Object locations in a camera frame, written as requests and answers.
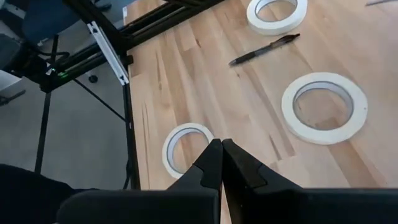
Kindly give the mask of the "blue chair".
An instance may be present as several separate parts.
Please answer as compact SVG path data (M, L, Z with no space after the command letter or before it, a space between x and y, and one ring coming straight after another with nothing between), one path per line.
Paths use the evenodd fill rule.
M74 25L80 18L62 0L29 0L22 33L32 44L52 38Z

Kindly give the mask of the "silver frame bracket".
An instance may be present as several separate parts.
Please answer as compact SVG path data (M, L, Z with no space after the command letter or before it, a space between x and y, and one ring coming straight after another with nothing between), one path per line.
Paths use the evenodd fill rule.
M102 28L95 21L88 23L87 26L119 82L122 86L129 84L127 71Z

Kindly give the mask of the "black pen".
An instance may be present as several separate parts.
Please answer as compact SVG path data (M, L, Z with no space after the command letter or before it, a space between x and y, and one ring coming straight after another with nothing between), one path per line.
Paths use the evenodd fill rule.
M270 44L268 44L265 47L262 47L260 49L251 51L249 53L246 53L232 61L230 61L230 63L228 64L229 66L236 66L236 65L240 65L243 63L246 63L258 56L264 55L278 47L281 47L285 44L289 44L291 42L293 42L296 38L300 37L300 34L289 34L289 35L285 35L281 38L279 38L278 40L271 42Z

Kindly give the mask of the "black chair seat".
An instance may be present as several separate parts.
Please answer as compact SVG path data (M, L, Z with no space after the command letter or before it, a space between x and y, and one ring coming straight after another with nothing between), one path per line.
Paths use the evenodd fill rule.
M85 191L31 170L0 164L0 224L58 224L62 203Z

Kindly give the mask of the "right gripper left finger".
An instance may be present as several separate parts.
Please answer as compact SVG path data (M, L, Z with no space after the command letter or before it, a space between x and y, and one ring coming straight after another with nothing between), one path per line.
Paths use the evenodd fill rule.
M213 139L191 167L167 190L205 187L220 190L222 183L223 145Z

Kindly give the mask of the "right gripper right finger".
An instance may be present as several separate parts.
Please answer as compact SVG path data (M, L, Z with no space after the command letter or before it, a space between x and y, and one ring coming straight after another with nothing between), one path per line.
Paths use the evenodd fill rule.
M250 189L266 190L300 189L300 186L263 164L232 139L223 140L225 173L239 177Z

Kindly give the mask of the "black aluminium table frame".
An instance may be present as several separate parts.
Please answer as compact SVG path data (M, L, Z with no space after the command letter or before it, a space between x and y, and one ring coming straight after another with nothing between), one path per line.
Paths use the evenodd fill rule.
M133 63L133 57L128 55L127 51L224 0L163 0L164 3L161 6L133 20L120 29L116 28L90 0L62 1L86 25L95 21L102 28L124 68L127 69L127 66ZM55 58L57 44L58 40L54 39L50 56L50 75L46 76L39 83L40 89L45 92L46 96L34 168L34 171L38 174L42 170L51 92L70 81L75 81L77 77L85 72L105 62L108 63L96 42L65 60ZM139 189L141 184L134 135L130 85L124 85L122 88L127 140L126 180L124 187Z

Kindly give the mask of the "white masking tape roll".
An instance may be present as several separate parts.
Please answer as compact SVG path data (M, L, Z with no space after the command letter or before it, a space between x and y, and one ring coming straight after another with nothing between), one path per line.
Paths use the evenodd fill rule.
M348 109L348 120L338 128L321 130L312 128L298 119L294 103L310 90L329 90L344 99ZM304 141L320 145L336 144L353 137L365 124L368 115L368 99L350 79L330 72L315 72L294 80L284 91L281 110L285 122L293 134Z
M265 21L259 17L259 11L269 3L285 1L295 6L294 11L280 21ZM262 35L281 35L290 32L304 20L308 7L308 0L251 0L246 17L250 28Z
M167 172L175 179L181 178L184 173L179 172L175 166L174 149L180 138L190 133L204 135L208 143L214 139L213 133L206 126L198 123L184 123L171 130L162 146L162 162Z

